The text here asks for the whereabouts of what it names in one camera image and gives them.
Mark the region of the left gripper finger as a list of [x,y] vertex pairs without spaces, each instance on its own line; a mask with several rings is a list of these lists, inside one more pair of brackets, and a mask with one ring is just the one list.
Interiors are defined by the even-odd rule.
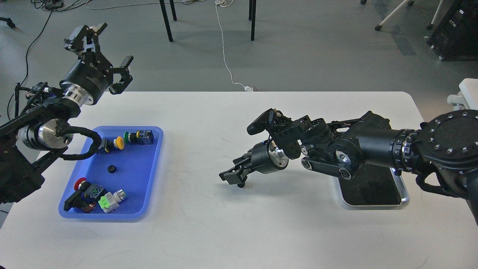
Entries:
[[69,38],[64,39],[64,48],[75,53],[78,58],[87,52],[94,53],[95,58],[98,58],[101,54],[98,37],[107,26],[107,23],[78,26]]
[[113,68],[110,67],[106,69],[106,76],[111,78],[111,82],[113,80],[114,74],[119,74],[121,79],[117,83],[111,83],[108,86],[108,90],[111,94],[121,94],[125,91],[126,87],[133,81],[133,77],[130,75],[129,72],[129,65],[133,61],[133,56],[126,56],[123,62],[121,63],[120,67]]

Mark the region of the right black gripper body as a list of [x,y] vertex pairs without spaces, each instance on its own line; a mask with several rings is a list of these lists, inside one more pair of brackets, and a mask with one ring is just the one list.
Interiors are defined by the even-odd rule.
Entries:
[[289,158],[274,141],[262,141],[248,150],[244,156],[248,161],[243,165],[246,175],[254,171],[269,174],[284,170],[289,163]]

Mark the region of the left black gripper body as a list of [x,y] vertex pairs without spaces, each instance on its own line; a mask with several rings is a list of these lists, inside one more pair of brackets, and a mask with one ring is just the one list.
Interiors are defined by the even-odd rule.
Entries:
[[111,63],[104,56],[100,56],[97,60],[94,52],[83,53],[60,81],[65,98],[78,106],[97,104],[113,82],[113,75],[109,73],[110,68]]

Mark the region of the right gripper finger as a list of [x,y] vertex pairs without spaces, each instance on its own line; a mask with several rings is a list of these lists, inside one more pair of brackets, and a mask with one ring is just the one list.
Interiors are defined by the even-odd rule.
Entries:
[[220,172],[219,176],[222,181],[227,181],[229,185],[238,185],[240,183],[246,182],[248,175],[251,172],[234,172],[232,171],[233,168],[230,170]]
[[246,152],[241,157],[237,157],[233,160],[234,172],[254,172],[255,169],[252,167],[252,154],[251,152]]

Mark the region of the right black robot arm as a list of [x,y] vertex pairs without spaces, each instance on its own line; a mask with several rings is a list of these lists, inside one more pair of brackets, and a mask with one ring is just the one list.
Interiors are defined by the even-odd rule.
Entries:
[[392,168],[396,175],[416,175],[423,191],[462,198],[477,218],[477,110],[458,109],[420,124],[419,130],[393,130],[389,119],[366,112],[362,117],[326,123],[305,115],[297,120],[267,109],[246,129],[251,136],[267,131],[267,140],[233,160],[220,172],[230,185],[245,186],[255,171],[284,170],[301,155],[303,167],[351,180],[365,164]]

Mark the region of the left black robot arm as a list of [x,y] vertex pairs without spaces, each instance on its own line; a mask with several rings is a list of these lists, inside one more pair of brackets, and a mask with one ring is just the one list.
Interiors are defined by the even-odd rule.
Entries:
[[77,55],[77,62],[60,81],[59,87],[38,83],[32,87],[17,84],[27,92],[27,104],[15,117],[1,126],[0,201],[19,202],[41,188],[42,173],[58,158],[76,161],[92,157],[100,147],[101,137],[84,127],[68,124],[79,116],[82,105],[95,105],[106,90],[121,94],[133,80],[127,56],[114,67],[101,53],[99,35],[107,24],[79,26],[64,41],[64,48]]

